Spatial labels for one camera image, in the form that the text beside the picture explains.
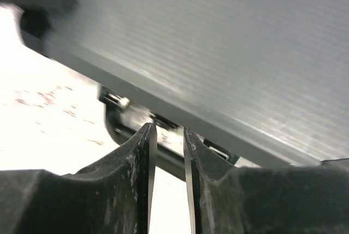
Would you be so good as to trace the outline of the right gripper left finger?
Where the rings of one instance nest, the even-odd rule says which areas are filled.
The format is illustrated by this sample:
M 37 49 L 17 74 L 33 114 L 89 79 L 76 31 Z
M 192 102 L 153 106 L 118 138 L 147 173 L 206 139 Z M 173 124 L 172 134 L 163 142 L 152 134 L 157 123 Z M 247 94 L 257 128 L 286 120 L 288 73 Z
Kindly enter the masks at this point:
M 1 172 L 1 233 L 148 233 L 157 132 L 147 123 L 76 174 Z

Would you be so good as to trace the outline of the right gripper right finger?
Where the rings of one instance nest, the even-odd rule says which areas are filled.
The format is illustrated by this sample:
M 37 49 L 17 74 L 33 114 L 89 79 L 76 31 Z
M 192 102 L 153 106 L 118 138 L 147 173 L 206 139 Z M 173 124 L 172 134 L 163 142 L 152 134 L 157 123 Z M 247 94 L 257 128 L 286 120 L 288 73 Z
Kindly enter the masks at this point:
M 184 129 L 192 233 L 348 233 L 348 160 L 237 168 Z

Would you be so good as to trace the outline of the black poker set case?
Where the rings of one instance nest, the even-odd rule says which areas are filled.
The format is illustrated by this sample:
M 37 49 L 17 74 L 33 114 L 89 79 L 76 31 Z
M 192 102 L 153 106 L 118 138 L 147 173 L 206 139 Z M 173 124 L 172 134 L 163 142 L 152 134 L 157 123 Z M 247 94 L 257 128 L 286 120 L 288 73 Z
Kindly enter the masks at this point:
M 260 167 L 348 171 L 348 0 L 1 0 L 26 46 L 94 80 L 118 145 L 155 118 Z

